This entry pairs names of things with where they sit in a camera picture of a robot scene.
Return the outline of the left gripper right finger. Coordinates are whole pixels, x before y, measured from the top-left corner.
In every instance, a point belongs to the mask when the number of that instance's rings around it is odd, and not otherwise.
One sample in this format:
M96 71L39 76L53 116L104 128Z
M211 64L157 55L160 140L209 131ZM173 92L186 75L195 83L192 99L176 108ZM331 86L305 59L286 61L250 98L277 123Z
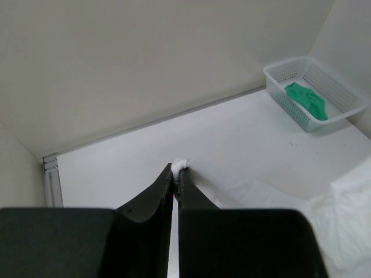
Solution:
M180 277L327 277L314 232L291 209L220 209L182 170Z

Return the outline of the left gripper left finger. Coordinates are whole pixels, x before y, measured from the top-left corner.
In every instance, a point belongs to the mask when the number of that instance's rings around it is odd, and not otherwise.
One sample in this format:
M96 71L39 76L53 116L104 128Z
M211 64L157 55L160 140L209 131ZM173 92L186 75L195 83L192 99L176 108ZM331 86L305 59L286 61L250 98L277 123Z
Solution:
M173 178L121 207L3 208L2 277L166 277Z

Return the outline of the white tank top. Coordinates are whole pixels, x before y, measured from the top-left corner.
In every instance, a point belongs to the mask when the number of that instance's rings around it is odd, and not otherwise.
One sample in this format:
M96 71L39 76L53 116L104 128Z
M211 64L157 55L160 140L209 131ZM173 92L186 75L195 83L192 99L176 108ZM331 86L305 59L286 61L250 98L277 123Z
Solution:
M330 277L370 277L370 160L311 200L195 159L173 161L177 184L183 169L190 169L196 186L219 208L300 211L314 229Z

